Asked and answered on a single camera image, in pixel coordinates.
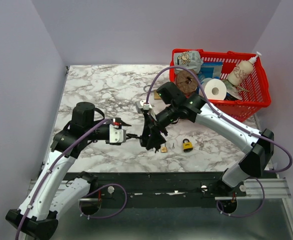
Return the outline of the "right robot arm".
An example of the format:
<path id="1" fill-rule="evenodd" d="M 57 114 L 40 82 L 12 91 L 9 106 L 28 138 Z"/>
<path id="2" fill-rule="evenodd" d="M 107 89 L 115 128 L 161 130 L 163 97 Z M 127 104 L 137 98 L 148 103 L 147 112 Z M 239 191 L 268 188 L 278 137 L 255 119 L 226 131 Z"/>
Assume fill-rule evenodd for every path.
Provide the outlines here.
<path id="1" fill-rule="evenodd" d="M 259 178 L 274 154 L 274 133 L 268 129 L 259 131 L 251 128 L 226 113 L 210 105 L 197 93 L 186 97 L 173 83 L 166 82 L 157 89 L 162 101 L 167 105 L 155 114 L 151 104 L 141 100 L 135 106 L 144 117 L 144 126 L 139 138 L 140 145 L 147 150 L 158 151 L 166 143 L 166 127 L 177 120 L 189 120 L 203 125 L 236 145 L 245 156 L 227 168 L 217 183 L 215 190 L 228 196 L 241 182 L 249 177 Z"/>

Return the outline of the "small brass padlock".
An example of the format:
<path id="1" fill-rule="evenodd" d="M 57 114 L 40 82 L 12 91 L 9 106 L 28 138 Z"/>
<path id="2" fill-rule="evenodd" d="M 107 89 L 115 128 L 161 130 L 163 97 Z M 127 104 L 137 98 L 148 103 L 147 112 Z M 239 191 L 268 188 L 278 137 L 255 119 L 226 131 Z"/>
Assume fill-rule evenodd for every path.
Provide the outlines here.
<path id="1" fill-rule="evenodd" d="M 167 153 L 168 152 L 168 148 L 167 148 L 165 143 L 161 145 L 160 152 L 161 153 Z"/>

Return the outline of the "yellow padlock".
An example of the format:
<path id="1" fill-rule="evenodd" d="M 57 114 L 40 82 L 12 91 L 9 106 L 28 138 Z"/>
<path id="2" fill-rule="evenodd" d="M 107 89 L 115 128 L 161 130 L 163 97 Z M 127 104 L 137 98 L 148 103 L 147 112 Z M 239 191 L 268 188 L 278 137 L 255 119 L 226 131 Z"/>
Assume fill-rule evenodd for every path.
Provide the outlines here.
<path id="1" fill-rule="evenodd" d="M 185 138 L 182 141 L 182 149 L 184 153 L 188 153 L 193 150 L 193 145 L 189 139 Z"/>

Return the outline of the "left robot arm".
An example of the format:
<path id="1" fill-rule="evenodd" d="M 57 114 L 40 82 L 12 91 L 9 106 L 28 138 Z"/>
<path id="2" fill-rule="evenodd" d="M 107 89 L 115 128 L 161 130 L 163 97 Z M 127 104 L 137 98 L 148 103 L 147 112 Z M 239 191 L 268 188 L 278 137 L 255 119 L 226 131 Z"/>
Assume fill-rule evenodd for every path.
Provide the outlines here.
<path id="1" fill-rule="evenodd" d="M 37 240 L 49 240 L 59 220 L 81 197 L 93 197 L 98 184 L 87 174 L 77 177 L 60 194 L 57 191 L 71 166 L 89 144 L 105 141 L 119 146 L 126 142 L 128 124 L 119 117 L 95 120 L 95 113 L 104 113 L 90 102 L 79 102 L 71 120 L 58 132 L 50 147 L 45 166 L 34 187 L 17 209 L 11 209 L 5 219 L 16 228 L 15 239 L 29 235 Z"/>

